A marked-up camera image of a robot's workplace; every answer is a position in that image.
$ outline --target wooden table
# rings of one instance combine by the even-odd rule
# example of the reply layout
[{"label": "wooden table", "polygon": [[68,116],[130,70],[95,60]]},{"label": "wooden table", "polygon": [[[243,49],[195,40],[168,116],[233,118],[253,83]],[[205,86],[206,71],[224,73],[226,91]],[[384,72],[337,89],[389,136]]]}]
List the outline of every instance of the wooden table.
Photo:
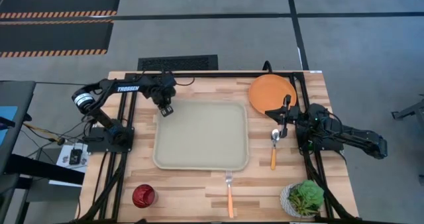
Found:
[{"label": "wooden table", "polygon": [[[109,79],[123,79],[125,73],[111,72]],[[320,103],[331,110],[323,74],[311,72],[304,74],[310,103]],[[176,79],[180,84],[187,84],[192,78]],[[120,222],[133,222],[142,218],[157,222],[299,221],[298,218],[286,214],[280,205],[282,188],[306,179],[305,164],[297,148],[294,126],[288,125],[287,137],[277,144],[277,166],[273,171],[270,169],[272,147],[270,132],[277,125],[275,121],[250,106],[248,89],[253,80],[254,78],[196,78],[194,84],[190,86],[176,86],[176,96],[180,98],[242,101],[246,105],[250,160],[243,171],[233,172],[235,218],[228,218],[224,172],[160,170],[154,165],[152,153],[158,110],[151,99],[146,100],[142,95],[138,95],[133,123],[135,137],[125,170],[118,218]],[[297,90],[299,103],[303,104],[300,89]],[[120,100],[121,94],[114,94],[102,109],[110,117],[116,117]],[[321,154],[328,187],[345,209],[357,216],[358,211],[344,160],[332,151],[323,151]],[[91,206],[102,158],[101,153],[90,156],[80,196],[81,215]],[[103,189],[106,163],[97,195]],[[131,198],[133,191],[141,184],[150,184],[158,192],[158,202],[154,206],[139,209],[133,205]],[[109,200],[113,199],[114,195],[113,190]],[[111,211],[110,201],[106,217],[111,216]]]}]

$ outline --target hazard stripe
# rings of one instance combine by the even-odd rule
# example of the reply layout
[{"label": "hazard stripe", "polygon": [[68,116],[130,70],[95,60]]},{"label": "hazard stripe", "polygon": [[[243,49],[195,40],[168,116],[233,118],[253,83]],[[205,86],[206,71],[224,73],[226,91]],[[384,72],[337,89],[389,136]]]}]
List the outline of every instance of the hazard stripe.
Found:
[{"label": "hazard stripe", "polygon": [[0,52],[0,58],[26,58],[36,56],[75,56],[75,55],[103,55],[107,50],[55,50],[55,51],[23,51],[23,52]]},{"label": "hazard stripe", "polygon": [[21,12],[21,13],[0,13],[0,19],[111,16],[116,14],[117,14],[116,11]]},{"label": "hazard stripe", "polygon": [[43,21],[43,22],[0,22],[0,25],[60,25],[74,23],[112,23],[112,19],[99,19],[92,21]]}]

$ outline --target round orange plate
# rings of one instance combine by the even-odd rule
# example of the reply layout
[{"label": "round orange plate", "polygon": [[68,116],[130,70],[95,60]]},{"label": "round orange plate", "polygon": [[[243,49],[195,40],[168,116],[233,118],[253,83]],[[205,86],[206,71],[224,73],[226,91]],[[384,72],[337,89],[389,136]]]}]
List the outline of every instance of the round orange plate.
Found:
[{"label": "round orange plate", "polygon": [[296,90],[289,81],[274,74],[256,78],[249,88],[250,104],[263,114],[283,106],[286,95],[291,95],[290,106],[294,106],[297,99]]}]

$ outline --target orange and black striped mat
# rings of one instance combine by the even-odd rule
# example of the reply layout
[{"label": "orange and black striped mat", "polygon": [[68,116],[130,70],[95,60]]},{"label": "orange and black striped mat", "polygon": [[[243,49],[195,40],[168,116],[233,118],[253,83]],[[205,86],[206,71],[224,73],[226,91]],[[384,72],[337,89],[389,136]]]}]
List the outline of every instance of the orange and black striped mat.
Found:
[{"label": "orange and black striped mat", "polygon": [[115,15],[119,0],[2,0],[0,19]]},{"label": "orange and black striped mat", "polygon": [[113,28],[110,19],[36,21],[37,18],[115,15],[119,0],[0,0],[0,57],[101,55]]},{"label": "orange and black striped mat", "polygon": [[112,20],[0,23],[0,57],[101,55]]}]

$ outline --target potted plant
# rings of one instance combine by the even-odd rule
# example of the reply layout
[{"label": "potted plant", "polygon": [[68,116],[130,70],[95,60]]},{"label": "potted plant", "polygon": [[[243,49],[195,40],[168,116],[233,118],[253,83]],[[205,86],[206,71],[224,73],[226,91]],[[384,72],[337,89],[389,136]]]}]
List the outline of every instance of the potted plant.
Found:
[{"label": "potted plant", "polygon": [[324,190],[315,182],[305,180],[290,184],[281,192],[281,205],[287,214],[294,217],[314,217],[324,202]]}]

